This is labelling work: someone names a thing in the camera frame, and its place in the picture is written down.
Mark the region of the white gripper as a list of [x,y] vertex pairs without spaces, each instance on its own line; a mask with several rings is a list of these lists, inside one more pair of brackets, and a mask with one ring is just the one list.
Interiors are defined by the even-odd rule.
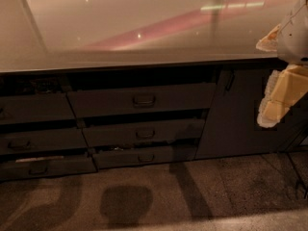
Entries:
[[277,57],[289,63],[272,72],[259,106],[258,125],[272,128],[308,92],[308,0],[297,0],[281,25],[261,38],[256,48],[277,51]]

